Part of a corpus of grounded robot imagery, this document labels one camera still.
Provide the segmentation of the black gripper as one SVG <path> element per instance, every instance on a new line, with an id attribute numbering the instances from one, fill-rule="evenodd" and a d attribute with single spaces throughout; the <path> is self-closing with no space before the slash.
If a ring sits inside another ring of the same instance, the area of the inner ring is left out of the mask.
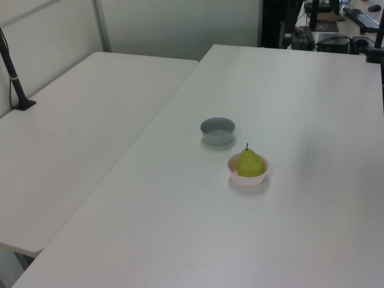
<path id="1" fill-rule="evenodd" d="M 286 10 L 283 29 L 283 47 L 290 45 L 291 34 L 295 28 L 297 15 L 296 10 L 300 9 L 300 0 L 283 0 L 283 8 Z"/>

